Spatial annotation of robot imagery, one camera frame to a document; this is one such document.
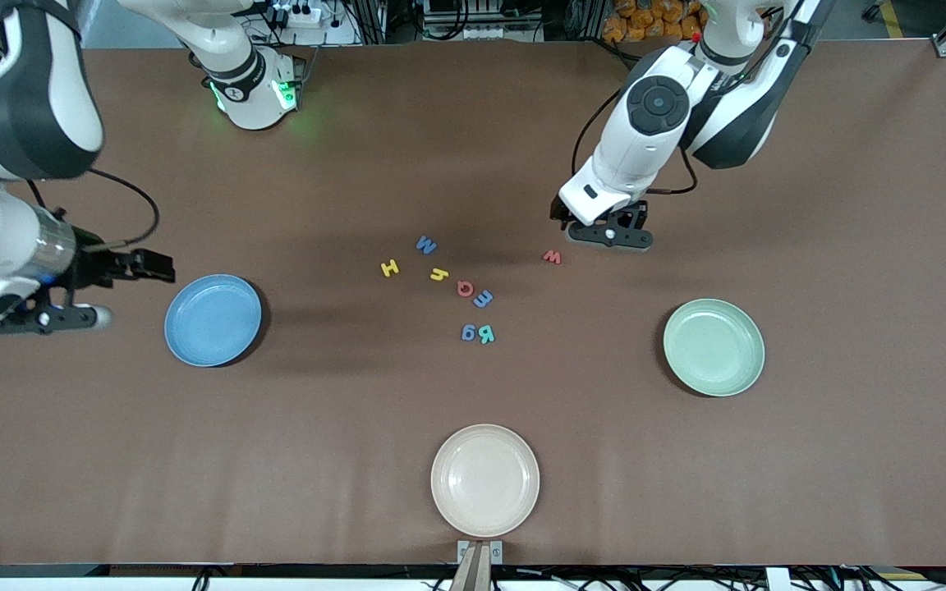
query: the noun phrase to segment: plate rim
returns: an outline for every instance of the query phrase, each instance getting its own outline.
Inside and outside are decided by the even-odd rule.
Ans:
[[[754,329],[754,332],[752,332],[751,334],[751,340],[755,341],[755,343],[759,344],[761,347],[761,363],[758,363],[758,367],[755,367],[754,377],[751,378],[750,381],[747,382],[747,385],[743,386],[739,390],[736,390],[735,392],[726,392],[726,393],[721,393],[721,394],[713,393],[713,392],[703,392],[703,390],[691,385],[687,381],[687,379],[684,378],[679,373],[679,371],[676,370],[675,367],[673,367],[673,356],[671,355],[671,351],[669,350],[669,347],[668,347],[668,334],[671,334],[671,336],[673,335],[673,330],[676,330],[677,318],[681,318],[681,314],[686,313],[687,308],[693,307],[696,304],[714,304],[714,305],[720,304],[721,305],[720,307],[726,308],[727,310],[735,311],[736,314],[739,314],[741,315],[741,317],[746,318],[746,321],[750,323],[751,328]],[[724,399],[724,397],[735,396],[736,394],[747,392],[748,389],[751,389],[751,386],[754,386],[755,383],[758,382],[758,379],[761,378],[761,374],[763,373],[763,371],[765,371],[765,355],[766,355],[765,336],[763,336],[763,334],[761,333],[761,329],[759,329],[758,323],[756,323],[754,319],[751,318],[751,315],[747,314],[746,311],[743,310],[743,308],[740,308],[739,306],[736,306],[736,304],[733,304],[732,302],[728,302],[727,300],[721,300],[718,298],[697,298],[695,300],[688,300],[686,303],[678,306],[677,309],[674,310],[671,313],[671,315],[669,315],[669,318],[667,318],[667,325],[664,326],[664,356],[665,358],[667,358],[667,364],[669,365],[669,368],[671,368],[671,370],[673,371],[673,374],[677,375],[677,378],[680,379],[682,384],[695,390],[695,392],[705,394],[705,396],[712,396],[712,397],[717,397],[717,399]]]
[[[497,433],[502,433],[508,438],[512,438],[514,442],[518,442],[519,447],[528,451],[530,460],[530,480],[532,480],[532,491],[529,493],[530,504],[528,510],[522,514],[519,520],[516,520],[516,523],[507,527],[504,530],[483,530],[480,532],[472,532],[462,527],[459,527],[458,524],[455,524],[453,520],[450,519],[447,512],[443,511],[443,508],[440,507],[440,497],[443,495],[443,491],[437,486],[437,475],[440,471],[443,471],[443,452],[448,449],[453,442],[458,440],[458,438],[466,437],[470,431],[474,430],[494,430]],[[436,511],[443,517],[443,520],[446,520],[451,527],[461,531],[462,534],[472,535],[476,538],[498,538],[498,536],[510,534],[511,531],[521,527],[530,514],[535,510],[535,506],[538,504],[538,497],[540,496],[540,487],[541,487],[541,474],[540,467],[538,466],[538,457],[535,455],[535,450],[532,449],[532,446],[528,445],[528,442],[521,437],[520,434],[516,433],[513,429],[503,427],[502,425],[496,425],[495,423],[477,423],[475,425],[469,425],[458,429],[455,433],[451,433],[450,437],[447,440],[444,440],[443,444],[440,444],[439,449],[436,450],[436,456],[433,457],[433,464],[429,471],[429,485],[430,491],[432,492],[433,504],[436,505]]]
[[[219,365],[224,365],[230,362],[230,360],[234,360],[235,358],[237,358],[237,356],[243,355],[243,353],[246,352],[247,349],[250,347],[251,343],[253,343],[253,341],[258,339],[258,330],[255,330],[255,333],[253,333],[253,336],[251,336],[250,341],[248,341],[248,343],[244,345],[243,350],[241,350],[239,353],[236,353],[236,355],[233,355],[232,358],[229,358],[226,360],[220,360],[220,362],[217,362],[217,363],[196,363],[196,362],[192,362],[192,360],[185,358],[185,356],[181,356],[179,355],[179,353],[177,353],[177,349],[174,348],[174,343],[172,343],[172,338],[170,337],[170,332],[169,332],[170,318],[172,318],[173,314],[177,313],[177,307],[180,306],[180,304],[177,302],[179,302],[179,300],[181,299],[181,296],[185,295],[187,291],[190,291],[191,289],[195,289],[194,287],[192,287],[195,284],[198,284],[200,282],[210,283],[212,280],[218,280],[219,282],[221,281],[239,282],[248,292],[250,292],[252,296],[255,297],[256,311],[258,311],[258,318],[259,318],[259,321],[258,321],[259,327],[260,327],[260,324],[262,324],[262,322],[265,319],[264,317],[265,310],[262,306],[262,298],[260,298],[260,295],[258,295],[258,291],[255,289],[255,286],[253,286],[246,279],[243,279],[243,277],[234,276],[234,274],[231,274],[231,273],[210,273],[210,274],[206,274],[206,276],[203,276],[203,277],[196,277],[194,280],[190,281],[188,285],[184,285],[184,287],[182,287],[181,290],[178,291],[176,295],[174,295],[173,299],[170,300],[170,305],[166,308],[166,314],[164,315],[164,318],[163,318],[163,340],[165,340],[166,342],[166,348],[168,348],[170,352],[172,352],[174,358],[177,358],[182,363],[188,364],[192,367],[218,367]]]

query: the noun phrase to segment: bin of orange blocks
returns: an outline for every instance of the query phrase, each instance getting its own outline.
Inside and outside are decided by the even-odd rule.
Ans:
[[[609,44],[649,37],[698,38],[706,26],[706,8],[698,0],[613,0],[615,15],[604,22],[601,38]]]

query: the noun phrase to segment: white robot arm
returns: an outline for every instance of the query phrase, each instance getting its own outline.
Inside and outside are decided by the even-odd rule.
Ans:
[[[646,192],[680,146],[710,168],[739,166],[761,149],[778,105],[836,0],[783,0],[784,20],[752,71],[742,71],[761,44],[757,8],[777,0],[713,0],[695,53],[667,48],[643,57],[620,90],[600,142],[560,188],[549,216],[567,238],[647,250]]]
[[[297,108],[296,60],[256,48],[234,12],[253,0],[119,0],[170,29],[210,78],[218,108],[244,130],[263,130]]]
[[[107,310],[71,305],[76,289],[136,277],[172,281],[172,266],[169,258],[149,254],[146,273],[142,264],[131,265],[133,254],[90,251],[97,236],[2,188],[7,181],[82,175],[98,157],[104,131],[67,5],[5,0],[0,22],[7,41],[0,61],[0,332],[104,326]],[[49,302],[50,287],[67,289],[67,306]]]

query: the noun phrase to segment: blue plate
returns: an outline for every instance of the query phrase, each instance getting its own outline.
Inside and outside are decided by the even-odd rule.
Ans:
[[[223,365],[247,351],[262,326],[262,302],[247,281],[230,274],[200,277],[166,310],[166,346],[195,367]]]

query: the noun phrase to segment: brown table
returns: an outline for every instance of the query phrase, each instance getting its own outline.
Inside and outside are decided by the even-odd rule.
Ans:
[[[750,165],[697,165],[695,194],[652,199],[646,255],[547,219],[624,77],[594,46],[328,49],[303,111],[256,134],[182,52],[87,63],[99,164],[158,198],[148,247],[179,285],[82,292],[110,332],[0,337],[0,562],[451,560],[430,465],[491,422],[542,474],[507,561],[946,564],[946,60],[928,42],[820,44]],[[674,158],[659,186],[686,182]],[[43,194],[105,238],[147,222],[92,176]],[[248,277],[273,315],[224,369],[162,337],[207,273]],[[765,334],[765,373],[732,399],[664,369],[662,324],[700,296]],[[466,323],[498,340],[459,340]]]

